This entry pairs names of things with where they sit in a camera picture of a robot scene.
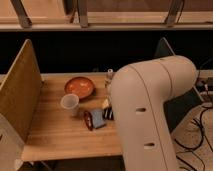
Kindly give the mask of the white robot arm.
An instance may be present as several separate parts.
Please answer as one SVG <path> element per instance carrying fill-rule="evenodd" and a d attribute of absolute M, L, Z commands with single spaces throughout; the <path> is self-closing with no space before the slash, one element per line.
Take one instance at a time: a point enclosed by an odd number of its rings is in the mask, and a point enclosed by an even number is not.
<path fill-rule="evenodd" d="M 110 101 L 126 171 L 178 171 L 163 104 L 191 90 L 196 67 L 169 56 L 128 64 L 115 72 Z"/>

